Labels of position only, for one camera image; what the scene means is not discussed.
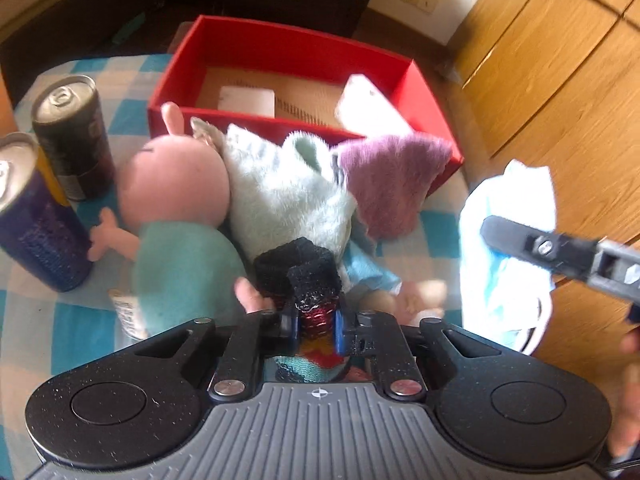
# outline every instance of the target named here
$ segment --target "open cardboard box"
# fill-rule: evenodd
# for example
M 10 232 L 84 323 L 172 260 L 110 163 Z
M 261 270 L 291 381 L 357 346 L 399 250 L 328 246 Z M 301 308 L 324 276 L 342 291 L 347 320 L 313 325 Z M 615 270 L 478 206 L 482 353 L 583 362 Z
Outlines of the open cardboard box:
M 366 75 L 418 132 L 450 140 L 451 159 L 431 186 L 438 189 L 463 158 L 416 64 L 357 41 L 274 23 L 200 16 L 176 51 L 148 104 L 153 137 L 166 133 L 160 108 L 175 102 L 189 120 L 200 117 L 226 132 L 229 124 L 281 144 L 303 130 L 329 145 L 358 138 L 340 129 L 335 105 L 352 74 Z M 271 88 L 276 117 L 216 110 L 220 87 Z

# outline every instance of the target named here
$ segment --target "checkered tablecloth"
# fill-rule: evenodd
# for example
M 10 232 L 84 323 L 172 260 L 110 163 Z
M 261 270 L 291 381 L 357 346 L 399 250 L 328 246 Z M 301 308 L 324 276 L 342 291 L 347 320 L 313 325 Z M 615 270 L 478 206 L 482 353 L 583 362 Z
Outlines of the checkered tablecloth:
M 97 83 L 104 121 L 116 164 L 148 139 L 146 101 L 169 55 L 115 57 L 65 63 L 42 74 L 16 109 L 18 125 L 31 132 L 33 99 L 69 74 L 86 74 Z M 447 319 L 460 323 L 458 220 L 466 200 L 460 174 L 425 203 L 411 235 L 380 244 L 377 259 L 405 280 L 440 278 L 449 284 Z M 104 206 L 116 209 L 113 191 L 77 207 L 87 227 L 98 223 Z M 55 374 L 92 361 L 127 343 L 107 291 L 128 290 L 130 266 L 108 253 L 86 282 L 58 294 L 0 251 L 0 476 L 24 478 L 40 461 L 24 422 L 32 391 Z

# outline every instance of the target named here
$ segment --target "can lid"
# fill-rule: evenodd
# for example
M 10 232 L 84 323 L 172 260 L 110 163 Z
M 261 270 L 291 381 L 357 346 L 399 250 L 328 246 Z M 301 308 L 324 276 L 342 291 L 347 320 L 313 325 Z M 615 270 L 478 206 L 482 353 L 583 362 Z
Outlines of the can lid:
M 49 86 L 33 104 L 33 121 L 51 124 L 75 114 L 95 92 L 95 82 L 85 75 L 66 77 Z
M 27 134 L 9 134 L 0 138 L 0 212 L 20 195 L 37 160 L 36 143 Z

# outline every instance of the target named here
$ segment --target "red box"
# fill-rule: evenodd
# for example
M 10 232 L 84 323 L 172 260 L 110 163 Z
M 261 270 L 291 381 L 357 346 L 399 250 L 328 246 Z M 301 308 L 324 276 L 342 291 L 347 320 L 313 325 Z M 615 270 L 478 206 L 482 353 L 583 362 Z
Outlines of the red box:
M 463 157 L 449 125 L 411 59 L 322 32 L 237 18 L 200 16 L 196 20 L 149 101 L 152 137 L 166 133 L 160 107 L 167 101 L 180 107 L 187 131 L 189 119 L 196 116 L 224 132 L 229 124 L 235 123 L 277 144 L 295 130 L 316 134 L 329 145 L 358 137 L 339 128 L 297 120 L 197 108 L 195 104 L 210 66 L 281 73 L 341 86 L 352 74 L 364 74 L 412 128 L 452 143 L 451 159 L 430 193 L 462 165 Z

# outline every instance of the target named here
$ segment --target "gray ribbed panel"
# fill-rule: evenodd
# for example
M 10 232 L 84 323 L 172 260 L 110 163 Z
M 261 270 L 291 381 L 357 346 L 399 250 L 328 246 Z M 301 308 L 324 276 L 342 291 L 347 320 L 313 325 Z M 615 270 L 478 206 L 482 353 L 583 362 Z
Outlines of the gray ribbed panel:
M 419 406 L 383 399 L 372 384 L 265 384 L 254 399 L 217 406 L 183 448 L 114 480 L 596 480 L 588 466 L 520 474 L 451 447 Z M 104 474 L 47 463 L 35 480 Z

